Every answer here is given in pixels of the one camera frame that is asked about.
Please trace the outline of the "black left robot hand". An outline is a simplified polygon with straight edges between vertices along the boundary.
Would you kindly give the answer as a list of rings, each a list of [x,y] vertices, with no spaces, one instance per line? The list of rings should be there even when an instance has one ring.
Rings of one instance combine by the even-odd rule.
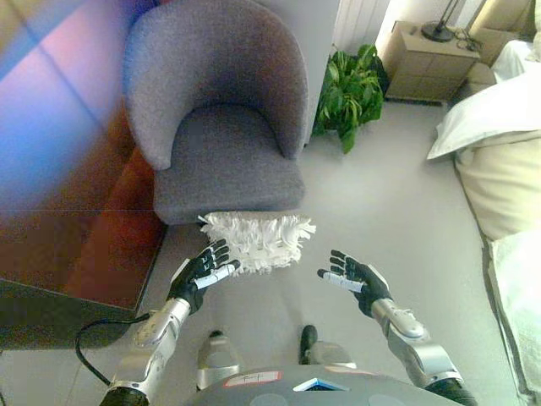
[[[198,311],[207,288],[230,277],[240,267],[238,260],[229,258],[229,251],[227,241],[220,239],[188,259],[172,280],[167,300],[182,299],[189,304],[190,314]]]

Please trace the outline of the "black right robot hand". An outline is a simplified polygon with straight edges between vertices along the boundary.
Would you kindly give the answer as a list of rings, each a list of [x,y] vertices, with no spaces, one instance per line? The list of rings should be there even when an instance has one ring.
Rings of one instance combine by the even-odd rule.
[[[358,308],[372,318],[372,305],[379,299],[392,299],[385,278],[371,265],[361,263],[339,250],[331,250],[329,269],[319,269],[318,277],[354,295]]]

